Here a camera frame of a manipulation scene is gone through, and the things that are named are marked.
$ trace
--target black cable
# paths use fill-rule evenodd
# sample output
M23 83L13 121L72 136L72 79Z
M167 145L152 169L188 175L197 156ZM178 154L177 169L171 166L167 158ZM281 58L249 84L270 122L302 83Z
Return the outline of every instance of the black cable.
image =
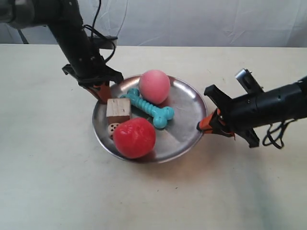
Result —
M115 54L115 51L116 51L116 45L115 45L115 43L114 43L112 40L108 39L107 37L103 36L100 32L98 32L98 31L97 31L96 29L94 29L92 26L90 26L90 25L84 25L83 27L84 27L85 29L88 29L89 31L91 31L93 34L97 35L97 36L100 37L101 39L103 39L103 40L105 40L105 41L108 41L108 42L110 42L110 43L113 45L113 51L112 51L111 55L110 55L107 59L105 59L105 62L107 63L107 62L114 56L114 54Z
M93 24L92 24L92 28L93 28L93 29L95 28L96 20L97 20L98 14L99 14L99 12L100 12L101 5L102 5L102 0L99 0L99 5L98 5L98 8L97 8L97 12L96 12L96 15L95 15L95 17L94 17ZM92 32L91 32L91 41L93 41L93 36L94 36L94 33L93 33L93 31L92 31Z
M262 141L263 146L274 145L276 148L281 150L284 147L284 143L283 143L284 132L286 131L288 125L291 122L294 122L294 121L296 121L296 119L292 119L292 120L290 120L288 122L282 121L280 123L280 125L277 128L273 129L273 130L271 130L271 128L273 127L273 124L270 124L270 128L268 129L267 134L265 135L265 137L264 137L264 139ZM278 136L275 139L273 139L272 134L277 132L277 131L279 131L279 130L280 130L280 133L278 134Z

